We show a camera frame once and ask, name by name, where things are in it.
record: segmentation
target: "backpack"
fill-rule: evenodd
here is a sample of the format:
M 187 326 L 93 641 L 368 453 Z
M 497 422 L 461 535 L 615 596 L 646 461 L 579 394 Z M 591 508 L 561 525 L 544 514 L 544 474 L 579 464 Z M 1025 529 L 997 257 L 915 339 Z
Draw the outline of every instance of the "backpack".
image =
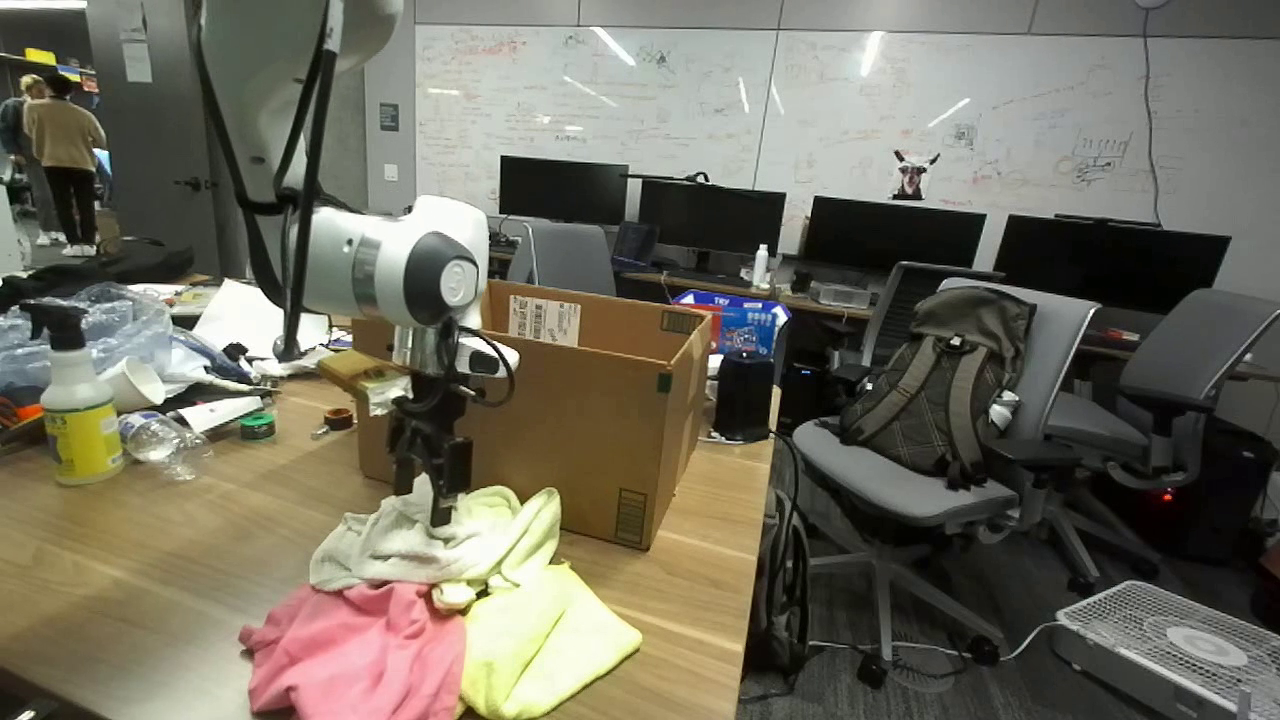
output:
M 771 467 L 761 556 L 754 556 L 749 669 L 779 673 L 790 679 L 808 658 L 808 531 L 795 508 L 795 492 L 801 492 L 795 449 L 777 457 L 790 464 Z
M 835 437 L 949 486 L 982 482 L 982 445 L 1012 422 L 1033 314 L 1037 305 L 997 286 L 925 296 L 906 339 L 845 405 Z
M 19 96 L 9 96 L 0 103 L 0 149 L 9 154 L 19 154 L 24 152 L 24 101 Z

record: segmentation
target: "cardboard box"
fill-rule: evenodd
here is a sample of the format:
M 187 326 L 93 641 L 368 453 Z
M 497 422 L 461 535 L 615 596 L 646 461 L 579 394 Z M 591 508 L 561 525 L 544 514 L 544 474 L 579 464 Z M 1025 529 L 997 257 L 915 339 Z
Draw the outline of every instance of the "cardboard box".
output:
M 521 367 L 508 405 L 461 421 L 471 480 L 521 497 L 552 482 L 568 531 L 646 549 L 705 432 L 707 311 L 488 283 L 485 330 Z M 389 326 L 355 324 L 358 350 L 385 344 Z M 385 421 L 358 421 L 358 467 L 393 480 Z

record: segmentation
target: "person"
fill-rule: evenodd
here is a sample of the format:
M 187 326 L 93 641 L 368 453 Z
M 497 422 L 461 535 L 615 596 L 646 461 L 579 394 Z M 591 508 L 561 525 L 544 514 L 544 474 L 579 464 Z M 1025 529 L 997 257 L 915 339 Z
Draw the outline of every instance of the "person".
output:
M 2 192 L 9 192 L 9 206 L 19 216 L 36 216 L 36 174 L 30 174 L 24 118 L 27 118 L 27 103 L 42 103 L 42 101 L 46 101 L 42 77 L 27 72 L 19 77 L 19 96 L 9 96 L 0 103 L 0 149 L 9 154 Z
M 73 103 L 75 79 L 46 72 L 42 103 L 27 103 L 30 154 L 42 166 L 56 218 L 67 235 L 63 257 L 96 257 L 96 149 L 107 149 L 103 122 Z

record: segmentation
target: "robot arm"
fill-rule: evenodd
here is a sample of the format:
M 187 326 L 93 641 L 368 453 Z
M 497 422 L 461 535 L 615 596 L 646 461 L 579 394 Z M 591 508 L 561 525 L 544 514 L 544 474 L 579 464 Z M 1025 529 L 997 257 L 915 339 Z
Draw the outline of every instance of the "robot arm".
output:
M 385 49 L 401 13 L 403 0 L 200 0 L 196 64 L 256 283 L 284 309 L 284 350 L 305 309 L 414 330 L 480 324 L 480 206 L 418 195 L 403 216 L 371 216 L 318 189 L 335 72 Z

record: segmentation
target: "small figurine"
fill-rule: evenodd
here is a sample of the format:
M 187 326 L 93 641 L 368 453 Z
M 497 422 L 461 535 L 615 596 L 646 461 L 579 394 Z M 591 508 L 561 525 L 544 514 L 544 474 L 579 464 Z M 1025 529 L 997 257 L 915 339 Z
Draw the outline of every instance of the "small figurine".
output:
M 890 199 L 925 199 L 925 170 L 939 160 L 939 152 L 918 160 L 918 154 L 904 154 L 896 149 L 890 154 L 896 154 L 896 192 L 890 192 Z

